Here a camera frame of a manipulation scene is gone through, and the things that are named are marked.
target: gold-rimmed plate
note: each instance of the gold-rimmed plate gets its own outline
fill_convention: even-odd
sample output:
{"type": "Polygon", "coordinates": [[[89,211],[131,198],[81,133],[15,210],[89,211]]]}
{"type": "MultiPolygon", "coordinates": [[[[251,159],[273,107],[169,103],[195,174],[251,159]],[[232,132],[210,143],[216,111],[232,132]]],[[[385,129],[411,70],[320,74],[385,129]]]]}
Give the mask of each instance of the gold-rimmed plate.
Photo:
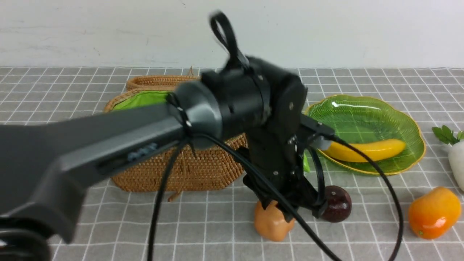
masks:
{"type": "MultiPolygon", "coordinates": [[[[310,106],[305,114],[336,131],[351,144],[399,139],[404,150],[391,158],[377,161],[386,175],[402,173],[416,165],[425,155],[426,146],[420,128],[405,113],[382,100],[372,97],[334,95],[310,106]]],[[[353,171],[378,175],[369,163],[340,161],[319,151],[328,160],[353,171]]]]}

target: black cable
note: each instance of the black cable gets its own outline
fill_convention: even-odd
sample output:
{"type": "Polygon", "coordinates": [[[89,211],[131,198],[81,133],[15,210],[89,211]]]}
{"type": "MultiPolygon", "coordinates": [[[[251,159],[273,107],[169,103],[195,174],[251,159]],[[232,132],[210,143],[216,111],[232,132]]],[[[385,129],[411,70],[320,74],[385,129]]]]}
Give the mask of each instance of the black cable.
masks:
{"type": "Polygon", "coordinates": [[[324,198],[325,194],[325,182],[324,182],[324,169],[322,168],[321,160],[317,155],[317,152],[313,148],[308,148],[309,153],[311,154],[311,158],[313,159],[314,168],[316,170],[317,176],[317,199],[316,203],[321,203],[322,198],[324,198]]]}
{"type": "Polygon", "coordinates": [[[396,209],[398,211],[398,218],[399,218],[399,225],[400,225],[400,227],[398,229],[398,238],[396,239],[395,247],[393,248],[392,255],[388,259],[388,261],[393,261],[396,258],[396,255],[398,254],[398,251],[399,251],[400,246],[401,246],[401,240],[403,239],[404,218],[403,218],[403,211],[401,210],[400,201],[398,200],[398,197],[396,196],[396,193],[395,193],[395,191],[393,189],[392,184],[390,183],[390,181],[388,180],[387,176],[382,171],[382,169],[380,169],[379,165],[377,163],[375,163],[371,158],[369,158],[366,154],[364,154],[362,151],[358,150],[357,148],[353,147],[352,145],[350,145],[349,143],[347,143],[346,141],[340,139],[337,136],[332,136],[332,137],[327,137],[327,138],[329,138],[330,140],[332,140],[334,142],[337,142],[337,143],[339,143],[339,144],[353,150],[354,152],[358,153],[360,156],[365,158],[374,167],[374,169],[380,174],[383,181],[387,185],[388,190],[390,191],[390,194],[392,195],[393,202],[395,203],[396,209]]]}
{"type": "Polygon", "coordinates": [[[251,164],[247,159],[245,159],[242,155],[237,153],[234,149],[232,149],[229,145],[225,144],[223,141],[216,139],[208,134],[194,134],[193,137],[203,137],[207,138],[210,141],[214,142],[220,148],[225,150],[226,152],[230,153],[233,157],[235,157],[242,165],[248,168],[252,174],[256,176],[262,183],[266,185],[266,187],[271,191],[272,194],[277,198],[279,204],[287,210],[303,227],[304,231],[308,233],[312,240],[322,249],[326,255],[328,255],[334,261],[342,261],[338,258],[325,244],[322,240],[314,233],[314,231],[309,227],[306,221],[298,214],[298,212],[291,206],[291,204],[287,201],[287,199],[272,185],[272,183],[263,175],[259,170],[256,169],[253,164],[251,164]]]}
{"type": "MultiPolygon", "coordinates": [[[[274,194],[274,196],[277,198],[277,201],[283,206],[283,208],[285,210],[287,210],[297,220],[297,222],[302,226],[302,228],[306,231],[306,233],[308,233],[308,235],[316,243],[316,245],[318,245],[318,247],[320,249],[322,249],[322,251],[327,256],[329,256],[330,259],[332,259],[333,261],[342,261],[340,258],[338,258],[324,244],[324,242],[322,242],[322,240],[314,233],[314,231],[309,227],[309,225],[306,223],[306,221],[298,214],[298,212],[291,206],[291,204],[285,199],[285,197],[272,185],[272,183],[270,183],[270,181],[263,174],[261,174],[259,172],[259,170],[257,170],[253,166],[253,164],[248,162],[248,160],[246,160],[243,156],[241,156],[239,153],[237,153],[234,149],[232,149],[230,146],[225,144],[223,141],[218,140],[215,137],[212,137],[212,136],[210,136],[208,134],[202,134],[202,133],[194,134],[193,137],[203,137],[203,138],[209,139],[210,141],[212,141],[213,143],[215,143],[216,145],[218,145],[219,147],[224,149],[226,152],[230,153],[233,157],[235,157],[241,164],[243,164],[245,167],[247,167],[252,172],[252,174],[256,176],[256,178],[258,178],[262,183],[264,183],[266,185],[266,187],[271,191],[271,193],[274,194]]],[[[387,176],[385,175],[385,173],[377,165],[377,163],[375,163],[372,159],[370,159],[362,151],[360,151],[357,148],[351,146],[347,142],[341,140],[339,137],[330,136],[330,137],[327,137],[327,138],[329,138],[330,140],[332,140],[334,142],[337,142],[337,143],[339,143],[339,144],[353,150],[354,152],[358,153],[363,158],[365,158],[377,170],[377,172],[380,174],[380,176],[383,178],[383,180],[387,184],[387,187],[390,190],[390,193],[392,194],[393,201],[395,202],[395,206],[397,208],[399,219],[400,219],[400,228],[399,228],[399,231],[398,231],[398,238],[397,238],[395,247],[393,249],[392,255],[388,259],[388,261],[393,261],[396,258],[396,256],[398,255],[398,251],[399,251],[400,246],[401,246],[401,241],[402,241],[402,238],[403,238],[403,230],[404,230],[404,221],[403,221],[403,215],[402,215],[402,211],[401,211],[400,202],[398,200],[398,197],[396,196],[396,193],[393,190],[393,187],[392,187],[391,183],[389,182],[389,180],[388,180],[387,176]]],[[[178,154],[180,153],[181,149],[189,142],[189,140],[190,139],[187,138],[187,139],[183,140],[179,144],[179,146],[177,147],[176,152],[170,158],[169,164],[166,167],[166,171],[165,171],[164,176],[163,176],[163,178],[161,180],[160,189],[159,189],[159,192],[158,192],[158,194],[156,196],[156,203],[155,203],[155,209],[153,211],[152,223],[151,223],[151,226],[150,226],[150,234],[149,234],[149,239],[148,239],[148,257],[147,257],[148,261],[152,261],[152,258],[153,258],[153,245],[154,245],[154,241],[155,241],[155,227],[156,227],[156,222],[157,222],[157,218],[158,218],[158,215],[159,215],[161,199],[163,197],[164,190],[166,189],[166,183],[168,181],[168,177],[169,177],[171,168],[173,167],[174,162],[175,162],[178,154]]]]}
{"type": "Polygon", "coordinates": [[[150,231],[148,233],[147,261],[153,260],[153,248],[155,244],[156,225],[158,223],[158,216],[160,215],[160,209],[161,209],[161,200],[163,199],[164,191],[166,190],[166,185],[168,183],[169,174],[171,174],[171,169],[174,167],[174,163],[177,157],[179,156],[180,151],[190,142],[190,140],[191,138],[187,137],[181,140],[179,144],[177,144],[177,148],[174,150],[164,170],[164,174],[161,179],[160,187],[158,189],[158,193],[156,194],[155,206],[153,208],[153,215],[151,217],[151,223],[150,223],[150,231]]]}

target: plum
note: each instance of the plum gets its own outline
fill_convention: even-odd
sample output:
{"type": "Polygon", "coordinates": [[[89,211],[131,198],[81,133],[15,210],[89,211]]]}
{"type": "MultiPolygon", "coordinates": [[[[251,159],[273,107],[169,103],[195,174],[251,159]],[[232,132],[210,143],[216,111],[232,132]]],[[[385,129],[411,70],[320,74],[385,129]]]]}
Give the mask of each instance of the plum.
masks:
{"type": "Polygon", "coordinates": [[[342,222],[351,214],[351,197],[348,192],[338,186],[325,187],[327,208],[321,218],[331,222],[342,222]]]}

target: white radish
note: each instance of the white radish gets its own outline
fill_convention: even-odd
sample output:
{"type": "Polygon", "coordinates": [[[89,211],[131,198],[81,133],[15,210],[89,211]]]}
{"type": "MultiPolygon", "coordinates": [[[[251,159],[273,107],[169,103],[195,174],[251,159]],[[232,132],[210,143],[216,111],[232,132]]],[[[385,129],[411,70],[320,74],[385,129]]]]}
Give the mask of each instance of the white radish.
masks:
{"type": "Polygon", "coordinates": [[[448,152],[451,170],[458,186],[464,191],[464,141],[451,146],[448,152]]]}
{"type": "Polygon", "coordinates": [[[458,187],[464,191],[464,131],[460,130],[456,137],[454,137],[454,131],[445,125],[441,128],[433,127],[432,131],[441,142],[451,145],[445,151],[448,152],[448,161],[454,179],[458,187]]]}

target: toy orange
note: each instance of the toy orange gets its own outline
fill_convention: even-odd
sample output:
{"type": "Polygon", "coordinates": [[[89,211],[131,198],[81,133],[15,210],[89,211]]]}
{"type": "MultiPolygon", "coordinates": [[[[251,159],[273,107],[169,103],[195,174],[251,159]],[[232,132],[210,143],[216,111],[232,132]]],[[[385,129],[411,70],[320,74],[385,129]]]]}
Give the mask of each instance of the toy orange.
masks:
{"type": "Polygon", "coordinates": [[[284,215],[277,208],[277,201],[272,201],[266,210],[258,201],[255,207],[255,229],[265,239],[283,241],[295,226],[295,219],[286,222],[284,215]]]}
{"type": "Polygon", "coordinates": [[[446,233],[461,216],[461,202],[449,189],[436,187],[409,207],[409,225],[423,239],[436,239],[446,233]]]}

